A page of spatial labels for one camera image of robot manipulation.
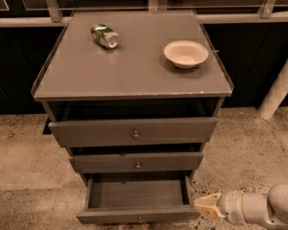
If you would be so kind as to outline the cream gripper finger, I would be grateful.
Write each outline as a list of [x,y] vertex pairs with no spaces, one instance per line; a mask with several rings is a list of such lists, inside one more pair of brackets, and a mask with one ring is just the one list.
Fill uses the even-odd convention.
[[216,205],[221,198],[222,194],[221,193],[216,193],[212,195],[206,195],[206,196],[201,196],[197,198],[194,201],[194,204],[199,207],[199,206],[212,206]]
[[226,216],[221,212],[220,208],[216,205],[197,205],[196,211],[212,220],[224,219]]

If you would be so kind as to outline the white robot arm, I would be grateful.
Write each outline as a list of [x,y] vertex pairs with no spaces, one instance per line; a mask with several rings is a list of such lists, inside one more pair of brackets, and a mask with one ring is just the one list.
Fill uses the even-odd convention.
[[288,230],[288,185],[276,184],[267,194],[230,191],[194,200],[197,213],[225,219],[232,225],[257,224],[267,230]]

